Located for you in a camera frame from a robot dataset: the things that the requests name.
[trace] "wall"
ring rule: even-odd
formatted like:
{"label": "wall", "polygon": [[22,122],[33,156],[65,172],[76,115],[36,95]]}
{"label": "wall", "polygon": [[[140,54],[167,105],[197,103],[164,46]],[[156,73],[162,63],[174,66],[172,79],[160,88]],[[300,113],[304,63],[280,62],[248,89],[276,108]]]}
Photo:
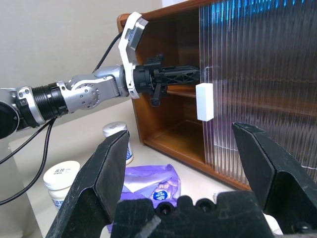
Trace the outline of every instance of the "wall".
{"label": "wall", "polygon": [[[0,0],[0,87],[35,87],[91,73],[117,35],[116,18],[120,14],[160,7],[160,0]],[[115,45],[104,65],[120,63]],[[124,100],[109,100],[95,110]],[[56,124],[92,112],[78,111]],[[33,132],[23,131],[0,141],[0,158],[8,153],[9,141]],[[22,187],[15,162],[1,165],[0,199]],[[27,237],[37,232],[26,195],[1,206],[0,221],[0,237]]]}

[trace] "table surface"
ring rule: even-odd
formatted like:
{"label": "table surface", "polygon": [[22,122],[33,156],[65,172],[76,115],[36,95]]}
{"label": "table surface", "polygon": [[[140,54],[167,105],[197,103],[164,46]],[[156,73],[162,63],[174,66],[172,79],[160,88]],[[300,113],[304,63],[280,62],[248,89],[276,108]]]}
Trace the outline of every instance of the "table surface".
{"label": "table surface", "polygon": [[[95,112],[88,116],[67,122],[52,129],[48,160],[44,172],[27,195],[42,235],[47,234],[57,211],[43,182],[43,174],[53,165],[63,161],[75,160],[81,166],[89,159],[96,147],[104,140],[103,126],[114,121],[124,121],[130,132],[133,161],[128,166],[167,165],[174,166],[181,180],[181,194],[188,195],[196,203],[200,198],[213,199],[220,191],[232,188],[208,177],[183,163],[143,145],[138,136],[132,101],[126,101],[113,107]],[[20,146],[27,137],[11,142],[12,150]],[[24,186],[35,176],[43,153],[45,133],[38,135],[28,146],[14,156],[21,173]],[[106,229],[101,237],[110,237]]]}

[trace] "cabinet door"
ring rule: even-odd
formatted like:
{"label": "cabinet door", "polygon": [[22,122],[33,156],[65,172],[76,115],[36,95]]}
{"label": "cabinet door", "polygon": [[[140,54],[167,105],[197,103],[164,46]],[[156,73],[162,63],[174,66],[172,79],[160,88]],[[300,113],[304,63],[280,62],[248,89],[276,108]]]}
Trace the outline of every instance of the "cabinet door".
{"label": "cabinet door", "polygon": [[314,1],[202,6],[200,46],[202,81],[214,88],[214,120],[204,123],[207,163],[247,183],[231,130],[233,122],[246,122],[266,130],[316,182]]}

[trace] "white foam block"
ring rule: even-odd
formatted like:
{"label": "white foam block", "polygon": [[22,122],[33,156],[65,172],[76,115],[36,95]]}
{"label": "white foam block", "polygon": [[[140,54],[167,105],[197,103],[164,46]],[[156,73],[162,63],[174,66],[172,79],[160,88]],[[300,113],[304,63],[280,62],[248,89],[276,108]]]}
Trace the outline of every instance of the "white foam block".
{"label": "white foam block", "polygon": [[213,119],[213,87],[212,83],[196,85],[197,119],[209,121]]}

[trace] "jar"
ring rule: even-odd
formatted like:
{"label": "jar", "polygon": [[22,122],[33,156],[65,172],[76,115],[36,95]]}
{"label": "jar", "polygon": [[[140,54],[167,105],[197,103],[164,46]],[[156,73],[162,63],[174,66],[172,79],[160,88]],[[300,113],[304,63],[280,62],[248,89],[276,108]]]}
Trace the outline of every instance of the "jar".
{"label": "jar", "polygon": [[[105,138],[107,138],[113,134],[116,134],[117,132],[119,132],[121,130],[128,130],[127,124],[122,122],[122,121],[116,121],[116,122],[107,124],[103,127]],[[131,150],[131,144],[130,144],[130,139],[129,139],[125,164],[126,165],[130,164],[132,162],[132,160],[133,160],[133,153]]]}
{"label": "jar", "polygon": [[51,167],[44,174],[44,184],[57,210],[62,206],[79,169],[77,161],[65,161]]}

